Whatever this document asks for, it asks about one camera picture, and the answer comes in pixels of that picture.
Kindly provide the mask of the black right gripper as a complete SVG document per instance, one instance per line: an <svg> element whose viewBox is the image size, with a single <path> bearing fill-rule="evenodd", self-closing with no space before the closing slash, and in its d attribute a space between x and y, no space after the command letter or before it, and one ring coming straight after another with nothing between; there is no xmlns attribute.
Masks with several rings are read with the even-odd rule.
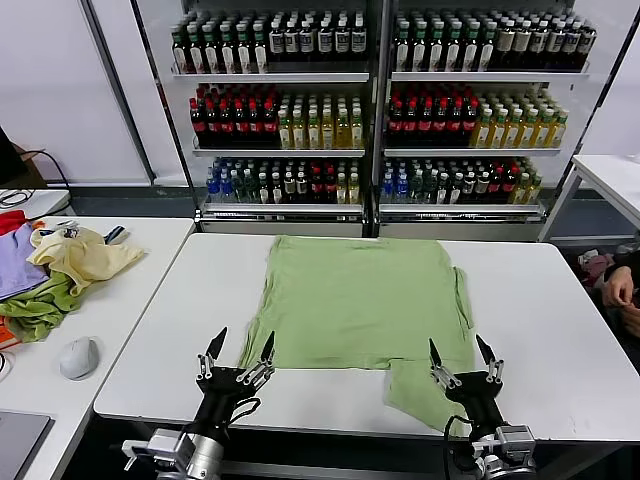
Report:
<svg viewBox="0 0 640 480"><path fill-rule="evenodd" d="M492 347L477 334L476 341L487 366L483 371L454 375L447 369L432 338L429 339L431 376L445 390L445 396L463 406L467 419L471 422L470 439L480 439L494 434L504 425L504 419L496 403L501 392L503 360L498 359Z"/></svg>

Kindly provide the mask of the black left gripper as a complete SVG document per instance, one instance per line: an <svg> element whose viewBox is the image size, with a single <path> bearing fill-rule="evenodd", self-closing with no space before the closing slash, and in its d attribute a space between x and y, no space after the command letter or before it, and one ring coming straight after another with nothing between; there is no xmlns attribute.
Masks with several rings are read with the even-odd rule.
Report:
<svg viewBox="0 0 640 480"><path fill-rule="evenodd" d="M196 379L203 399L192 421L192 433L215 441L226 441L228 427L257 410L261 404L257 392L275 371L274 331L251 368L215 367L227 331L228 328L223 327L210 341L205 353L197 356Z"/></svg>

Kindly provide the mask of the person bare hand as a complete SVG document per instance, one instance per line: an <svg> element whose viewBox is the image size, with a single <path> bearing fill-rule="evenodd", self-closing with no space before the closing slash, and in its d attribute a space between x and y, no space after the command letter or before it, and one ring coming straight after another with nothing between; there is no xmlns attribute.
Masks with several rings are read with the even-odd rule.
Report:
<svg viewBox="0 0 640 480"><path fill-rule="evenodd" d="M627 307L632 303L634 283L628 266L616 267L603 287L603 303L608 307Z"/></svg>

